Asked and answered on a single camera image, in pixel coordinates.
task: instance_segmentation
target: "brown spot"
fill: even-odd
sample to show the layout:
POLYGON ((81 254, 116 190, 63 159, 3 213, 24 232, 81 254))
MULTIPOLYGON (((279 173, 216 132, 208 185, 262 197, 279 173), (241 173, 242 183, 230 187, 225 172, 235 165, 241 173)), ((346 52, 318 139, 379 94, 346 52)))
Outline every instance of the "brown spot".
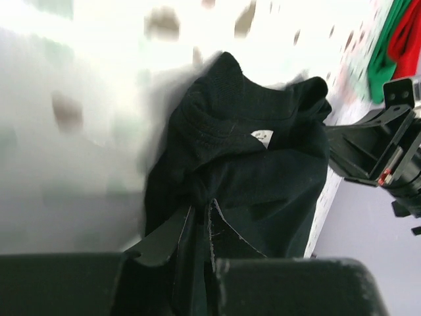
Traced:
POLYGON ((347 43, 345 44, 345 50, 347 50, 347 48, 349 47, 349 44, 351 44, 351 42, 353 40, 353 36, 354 36, 354 31, 352 31, 351 33, 349 33, 349 37, 348 37, 347 43))
POLYGON ((198 47, 193 48, 193 65, 203 65, 203 56, 198 47))
POLYGON ((144 34, 150 38, 154 35, 169 35, 178 39, 180 35, 180 22, 173 9, 164 7, 153 9, 151 14, 145 17, 144 34))
POLYGON ((246 8, 240 17, 235 22, 234 36, 236 38, 244 38, 250 32, 251 24, 256 13, 256 3, 250 3, 250 6, 246 8))
POLYGON ((297 45, 298 39, 300 37, 300 32, 301 30, 296 31, 295 35, 294 35, 294 46, 297 45))
POLYGON ((51 94, 55 122, 61 132, 79 130, 83 126, 82 104, 61 92, 51 94))
POLYGON ((206 9, 213 9, 215 6, 215 0, 202 0, 202 7, 206 9))

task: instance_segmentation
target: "black fabric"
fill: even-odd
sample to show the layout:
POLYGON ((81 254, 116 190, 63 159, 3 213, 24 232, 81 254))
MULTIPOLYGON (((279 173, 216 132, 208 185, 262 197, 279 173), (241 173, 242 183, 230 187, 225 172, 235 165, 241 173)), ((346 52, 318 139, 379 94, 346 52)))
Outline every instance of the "black fabric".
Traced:
POLYGON ((302 256, 326 181, 331 112, 319 77, 272 90, 223 53, 172 113, 166 150, 149 175, 146 234, 181 203, 216 199, 222 214, 269 257, 302 256), (273 130, 268 149, 251 135, 273 130))

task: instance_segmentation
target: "gray wall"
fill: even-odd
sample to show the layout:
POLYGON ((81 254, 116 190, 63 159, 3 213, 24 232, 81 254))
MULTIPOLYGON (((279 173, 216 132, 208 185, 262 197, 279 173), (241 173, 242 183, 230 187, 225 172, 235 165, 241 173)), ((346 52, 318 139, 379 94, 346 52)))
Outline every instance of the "gray wall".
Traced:
POLYGON ((377 280, 391 316, 421 315, 420 219, 395 218, 382 189, 342 182, 317 241, 318 257, 351 257, 377 280))

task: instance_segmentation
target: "folded cloth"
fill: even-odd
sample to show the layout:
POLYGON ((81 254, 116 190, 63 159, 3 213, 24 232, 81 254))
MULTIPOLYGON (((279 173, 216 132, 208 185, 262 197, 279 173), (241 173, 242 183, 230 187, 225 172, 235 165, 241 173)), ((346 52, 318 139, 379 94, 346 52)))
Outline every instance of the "folded cloth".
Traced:
POLYGON ((421 0, 412 0, 387 48, 387 54, 397 63, 393 79, 416 74, 420 50, 421 0))
POLYGON ((387 48, 409 4, 410 0, 394 0, 368 63, 368 87, 374 103, 383 101, 383 84, 390 81, 395 72, 396 62, 387 56, 387 48))
POLYGON ((327 92, 321 78, 264 88, 223 53, 170 117, 166 149, 148 179, 146 234, 179 205, 203 214, 216 199, 265 255, 303 256, 328 168, 327 92))

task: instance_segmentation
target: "robotic claw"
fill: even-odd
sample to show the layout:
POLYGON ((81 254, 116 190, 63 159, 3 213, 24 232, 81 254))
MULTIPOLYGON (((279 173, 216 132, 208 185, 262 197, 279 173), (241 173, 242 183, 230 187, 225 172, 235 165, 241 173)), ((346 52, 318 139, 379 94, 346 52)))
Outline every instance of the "robotic claw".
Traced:
MULTIPOLYGON (((387 82, 385 108, 328 126, 330 166, 346 181, 388 191, 396 217, 421 217, 421 76, 387 82)), ((412 229, 421 234, 421 226, 412 229)))
MULTIPOLYGON (((326 127, 331 168, 387 190, 397 217, 421 217, 420 90, 419 78, 388 82, 385 109, 326 127)), ((124 253, 2 255, 0 315, 388 315, 361 263, 270 259, 215 203, 207 212, 203 223, 181 207, 124 253)))

